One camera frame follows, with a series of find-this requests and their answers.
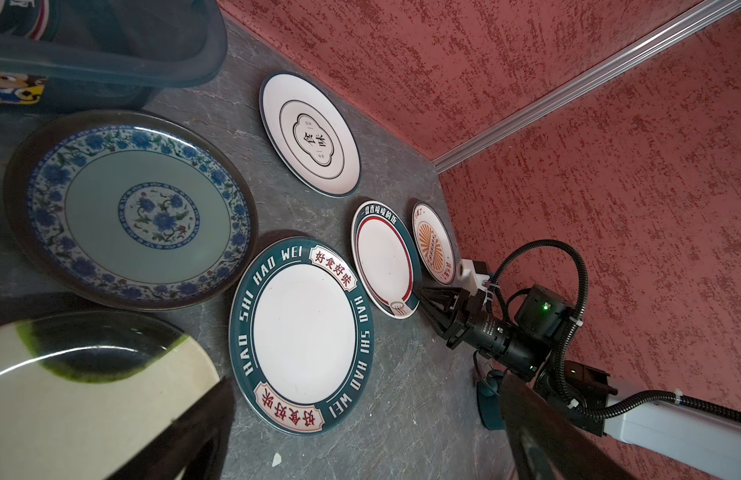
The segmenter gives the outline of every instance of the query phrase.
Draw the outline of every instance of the oval plate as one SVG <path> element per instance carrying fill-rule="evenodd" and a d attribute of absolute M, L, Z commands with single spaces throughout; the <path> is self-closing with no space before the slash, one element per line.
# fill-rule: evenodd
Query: oval plate
<path fill-rule="evenodd" d="M 222 293 L 258 230 L 241 174 L 213 144 L 151 115 L 90 111 L 40 128 L 2 186 L 21 249 L 90 300 L 167 310 Z"/>
<path fill-rule="evenodd" d="M 434 280 L 450 285 L 456 276 L 453 245 L 440 217 L 432 206 L 419 202 L 414 206 L 414 237 L 423 265 Z"/>
<path fill-rule="evenodd" d="M 281 432 L 324 432 L 362 395 L 373 362 L 370 303 L 349 264 L 320 241 L 280 240 L 250 263 L 229 318 L 234 377 Z"/>
<path fill-rule="evenodd" d="M 421 265 L 403 221 L 388 206 L 369 200 L 352 220 L 352 255 L 357 272 L 376 306 L 388 316 L 407 318 L 419 300 L 414 283 L 421 282 Z"/>
<path fill-rule="evenodd" d="M 0 478 L 107 478 L 218 382 L 192 337 L 143 314 L 0 327 Z"/>
<path fill-rule="evenodd" d="M 344 118 L 312 83 L 291 73 L 261 85 L 264 128 L 280 158 L 302 182 L 328 197 L 346 197 L 360 182 L 360 155 Z"/>

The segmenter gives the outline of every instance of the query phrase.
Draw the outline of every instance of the cartoon face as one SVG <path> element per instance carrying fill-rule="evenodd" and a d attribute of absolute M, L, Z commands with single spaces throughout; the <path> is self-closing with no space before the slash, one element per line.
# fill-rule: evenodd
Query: cartoon face
<path fill-rule="evenodd" d="M 9 74 L 0 72 L 0 88 L 29 87 L 30 76 L 26 74 Z"/>

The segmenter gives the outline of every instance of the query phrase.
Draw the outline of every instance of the red textured wallpaper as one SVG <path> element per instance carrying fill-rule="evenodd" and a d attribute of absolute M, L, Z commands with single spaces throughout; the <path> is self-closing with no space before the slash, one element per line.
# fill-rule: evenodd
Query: red textured wallpaper
<path fill-rule="evenodd" d="M 430 159 L 699 0 L 218 0 Z"/>
<path fill-rule="evenodd" d="M 462 254 L 530 240 L 589 267 L 570 357 L 741 410 L 741 9 L 441 175 Z M 504 291 L 576 298 L 573 262 L 516 261 Z M 641 478 L 708 475 L 600 441 Z"/>

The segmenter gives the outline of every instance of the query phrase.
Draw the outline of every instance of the orange sunburst pattern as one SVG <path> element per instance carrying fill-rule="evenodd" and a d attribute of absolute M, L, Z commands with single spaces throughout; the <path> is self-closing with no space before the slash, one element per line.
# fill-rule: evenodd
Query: orange sunburst pattern
<path fill-rule="evenodd" d="M 443 261 L 443 243 L 440 237 L 427 222 L 421 222 L 418 231 L 418 242 L 421 248 L 421 255 L 434 271 L 440 273 L 443 271 L 445 262 Z"/>

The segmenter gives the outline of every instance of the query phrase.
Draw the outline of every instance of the silver metal trim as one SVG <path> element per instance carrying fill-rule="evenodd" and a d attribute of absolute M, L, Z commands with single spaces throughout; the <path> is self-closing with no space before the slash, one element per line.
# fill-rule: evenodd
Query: silver metal trim
<path fill-rule="evenodd" d="M 455 167 L 497 141 L 509 137 L 533 121 L 594 90 L 740 7 L 741 0 L 704 0 L 586 72 L 442 154 L 434 160 L 434 168 L 441 174 Z"/>

